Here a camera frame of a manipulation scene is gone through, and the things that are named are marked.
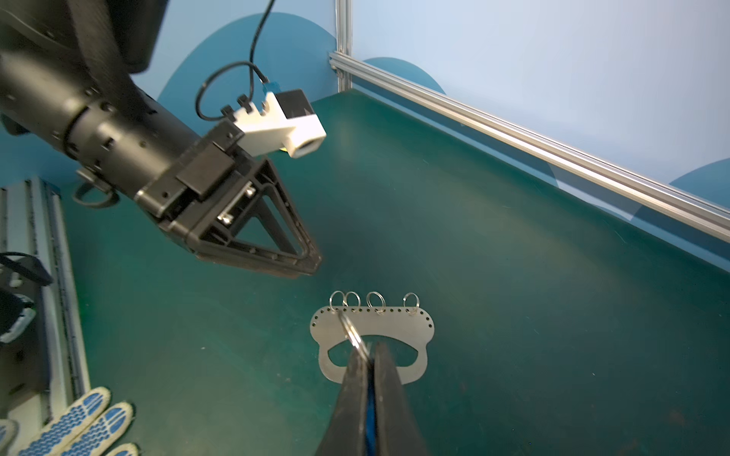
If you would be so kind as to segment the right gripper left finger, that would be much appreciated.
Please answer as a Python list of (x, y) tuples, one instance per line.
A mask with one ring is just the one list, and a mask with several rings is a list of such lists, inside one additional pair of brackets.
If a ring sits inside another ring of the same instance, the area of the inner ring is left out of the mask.
[(353, 350), (332, 417), (317, 447), (317, 456), (367, 454), (369, 374), (368, 363)]

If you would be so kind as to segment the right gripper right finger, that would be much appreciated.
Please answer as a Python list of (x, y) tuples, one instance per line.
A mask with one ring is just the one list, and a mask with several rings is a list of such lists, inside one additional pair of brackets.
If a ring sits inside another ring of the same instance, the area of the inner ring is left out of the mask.
[(429, 455), (390, 350), (382, 342), (374, 349), (375, 454)]

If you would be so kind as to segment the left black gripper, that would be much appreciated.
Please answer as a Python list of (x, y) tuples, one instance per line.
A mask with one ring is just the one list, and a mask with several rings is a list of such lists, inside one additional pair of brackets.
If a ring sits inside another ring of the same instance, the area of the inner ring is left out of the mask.
[[(268, 159), (230, 121), (216, 125), (134, 196), (158, 228), (199, 260), (277, 277), (312, 276), (321, 251)], [(256, 220), (276, 247), (238, 237)]]

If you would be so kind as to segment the silver metal keyring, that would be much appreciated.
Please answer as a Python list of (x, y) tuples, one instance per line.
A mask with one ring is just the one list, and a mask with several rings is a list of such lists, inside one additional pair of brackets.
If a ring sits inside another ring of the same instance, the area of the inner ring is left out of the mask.
[(346, 315), (346, 311), (338, 310), (336, 315), (338, 316), (338, 320), (343, 328), (346, 339), (353, 346), (359, 358), (366, 364), (371, 364), (372, 358), (370, 356), (369, 349), (364, 344), (362, 337), (355, 328), (355, 325), (349, 319), (348, 315)]

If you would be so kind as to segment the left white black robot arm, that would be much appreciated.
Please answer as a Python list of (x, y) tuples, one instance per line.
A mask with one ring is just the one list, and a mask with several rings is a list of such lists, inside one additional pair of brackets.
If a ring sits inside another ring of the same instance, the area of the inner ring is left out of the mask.
[(163, 1), (5, 1), (1, 122), (80, 165), (76, 199), (126, 196), (200, 260), (280, 277), (313, 275), (321, 252), (269, 154), (298, 159), (325, 139), (305, 94), (247, 64), (264, 99), (241, 95), (198, 135), (139, 89)]

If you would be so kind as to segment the plate keyring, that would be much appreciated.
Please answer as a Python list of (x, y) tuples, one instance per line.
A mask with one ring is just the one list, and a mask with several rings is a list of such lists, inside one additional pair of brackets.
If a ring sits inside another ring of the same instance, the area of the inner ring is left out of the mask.
[(328, 301), (328, 309), (331, 312), (335, 312), (339, 308), (345, 307), (346, 305), (346, 294), (342, 290), (336, 290), (332, 292)]
[(408, 314), (417, 315), (420, 312), (420, 298), (416, 293), (410, 292), (402, 298), (402, 306)]
[(344, 307), (360, 307), (362, 300), (360, 295), (355, 291), (346, 292), (342, 298), (342, 305)]
[(372, 291), (366, 295), (366, 303), (369, 310), (373, 310), (376, 314), (384, 314), (387, 311), (387, 303), (380, 292)]

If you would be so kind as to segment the left blue dotted work glove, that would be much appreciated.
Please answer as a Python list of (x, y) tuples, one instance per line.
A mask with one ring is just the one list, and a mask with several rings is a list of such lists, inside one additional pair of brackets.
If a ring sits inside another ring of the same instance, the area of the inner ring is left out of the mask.
[(112, 404), (109, 389), (91, 389), (11, 455), (138, 455), (135, 444), (114, 448), (134, 414), (130, 403)]

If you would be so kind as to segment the blue dotted work glove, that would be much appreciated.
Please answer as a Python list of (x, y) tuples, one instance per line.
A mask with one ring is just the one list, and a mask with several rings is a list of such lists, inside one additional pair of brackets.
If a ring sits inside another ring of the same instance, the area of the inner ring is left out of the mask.
[(7, 454), (18, 433), (18, 424), (11, 419), (0, 420), (0, 455)]
[(138, 455), (135, 444), (114, 448), (134, 414), (130, 403), (112, 404), (109, 389), (91, 389), (11, 455)]

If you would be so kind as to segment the right blue dotted work glove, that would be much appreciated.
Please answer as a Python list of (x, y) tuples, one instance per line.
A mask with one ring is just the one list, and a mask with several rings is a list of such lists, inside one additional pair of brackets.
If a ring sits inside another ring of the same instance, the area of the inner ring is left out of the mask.
[(18, 433), (18, 424), (11, 419), (0, 420), (0, 455), (7, 454)]

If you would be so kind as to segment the left aluminium frame post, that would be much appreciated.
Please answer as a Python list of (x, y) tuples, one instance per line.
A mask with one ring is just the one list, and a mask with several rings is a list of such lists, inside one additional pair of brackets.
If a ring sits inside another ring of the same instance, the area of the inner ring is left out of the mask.
[[(352, 0), (336, 0), (336, 51), (346, 56), (352, 55), (353, 47), (353, 21), (352, 21)], [(336, 70), (338, 78), (338, 92), (348, 91), (353, 87), (352, 76), (343, 71)]]

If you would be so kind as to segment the front aluminium rail base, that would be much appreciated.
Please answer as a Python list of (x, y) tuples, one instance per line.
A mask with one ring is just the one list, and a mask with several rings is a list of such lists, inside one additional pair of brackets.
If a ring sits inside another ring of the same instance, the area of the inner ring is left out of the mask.
[(28, 444), (90, 388), (78, 296), (59, 191), (38, 177), (1, 190), (1, 250), (39, 266), (51, 284), (39, 285), (8, 267), (1, 288), (22, 298), (34, 318), (1, 347), (1, 419), (18, 424), (6, 455)]

